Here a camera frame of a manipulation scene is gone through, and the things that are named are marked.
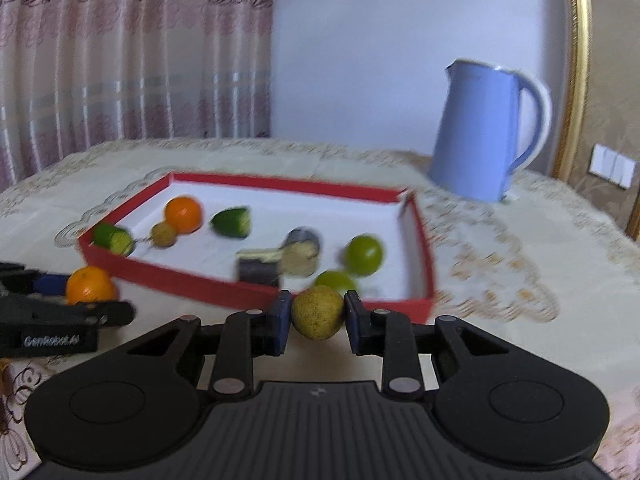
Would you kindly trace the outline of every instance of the light switch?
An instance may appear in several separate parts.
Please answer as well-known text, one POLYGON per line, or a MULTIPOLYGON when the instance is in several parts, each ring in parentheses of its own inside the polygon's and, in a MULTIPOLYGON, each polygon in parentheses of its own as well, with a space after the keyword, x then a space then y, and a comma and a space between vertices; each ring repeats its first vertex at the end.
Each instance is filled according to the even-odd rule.
POLYGON ((605 178, 624 189, 631 187, 636 162, 602 144, 593 147, 589 173, 605 178))
POLYGON ((629 189, 631 187, 631 182, 634 179, 634 173, 636 172, 636 162, 623 155, 620 155, 620 158, 624 160, 624 170, 622 171, 620 186, 625 189, 629 189))
POLYGON ((594 175, 603 176, 606 178, 604 167, 602 165, 605 150, 606 147, 602 144, 596 144, 593 147, 593 155, 591 155, 591 165, 589 167, 589 173, 593 173, 594 175))

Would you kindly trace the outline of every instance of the white wall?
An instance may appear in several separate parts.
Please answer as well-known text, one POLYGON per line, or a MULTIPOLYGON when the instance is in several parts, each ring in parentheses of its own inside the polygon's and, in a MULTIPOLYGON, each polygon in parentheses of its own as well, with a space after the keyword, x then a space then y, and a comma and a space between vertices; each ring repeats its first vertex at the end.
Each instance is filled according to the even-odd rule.
POLYGON ((457 57, 539 76, 558 110, 566 13, 566 0, 275 0, 272 134, 431 153, 457 57))

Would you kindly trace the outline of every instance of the white tablecloth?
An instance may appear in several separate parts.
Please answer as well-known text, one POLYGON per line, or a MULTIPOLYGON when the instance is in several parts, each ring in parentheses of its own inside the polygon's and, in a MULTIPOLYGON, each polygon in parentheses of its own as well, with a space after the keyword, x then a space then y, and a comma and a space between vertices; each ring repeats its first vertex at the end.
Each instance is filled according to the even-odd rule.
MULTIPOLYGON (((0 194, 0 260, 72 272, 83 264, 74 247, 78 234, 173 168, 410 186, 418 192, 436 261, 434 316, 465 317, 594 381, 613 415, 597 462, 616 478, 638 478, 638 246, 560 182, 523 171, 507 201, 472 203, 435 188, 424 176, 426 163, 414 153, 277 140, 110 142, 71 155, 0 194)), ((101 351, 180 314, 197 314, 209 324, 229 313, 130 283, 119 286, 139 314, 127 327, 103 331, 101 351)), ((89 357, 4 364, 0 466, 6 471, 0 470, 0 478, 22 478, 38 464, 22 423, 29 393, 51 374, 89 357)), ((436 387, 428 357, 422 362, 426 386, 436 387)), ((344 332, 319 343, 293 331, 286 354, 256 359, 255 375, 256 380, 379 380, 380 368, 379 358, 350 354, 344 332)))

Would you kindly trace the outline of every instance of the orange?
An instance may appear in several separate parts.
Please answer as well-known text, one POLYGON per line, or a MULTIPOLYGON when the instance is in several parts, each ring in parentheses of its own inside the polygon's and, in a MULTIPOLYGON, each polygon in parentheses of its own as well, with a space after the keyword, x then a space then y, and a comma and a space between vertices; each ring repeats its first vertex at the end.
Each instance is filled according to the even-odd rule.
POLYGON ((164 220, 179 235, 188 235, 202 225, 202 208, 190 196, 177 196, 164 206, 164 220))
POLYGON ((118 291, 109 275, 99 267, 83 267, 76 270, 66 282, 66 302, 116 300, 118 291))

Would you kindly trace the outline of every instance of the lime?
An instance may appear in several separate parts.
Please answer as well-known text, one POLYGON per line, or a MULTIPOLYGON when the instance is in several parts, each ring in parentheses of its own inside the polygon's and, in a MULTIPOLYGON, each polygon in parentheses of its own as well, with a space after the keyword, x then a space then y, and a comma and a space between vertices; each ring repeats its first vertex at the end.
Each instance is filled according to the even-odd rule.
POLYGON ((357 290, 356 284, 351 277, 342 270, 326 270, 322 272, 314 282, 314 285, 327 285, 338 292, 341 296, 347 293, 347 290, 357 290))
POLYGON ((344 265, 351 274, 370 276, 382 265, 382 242, 372 235, 356 236, 344 251, 344 265))

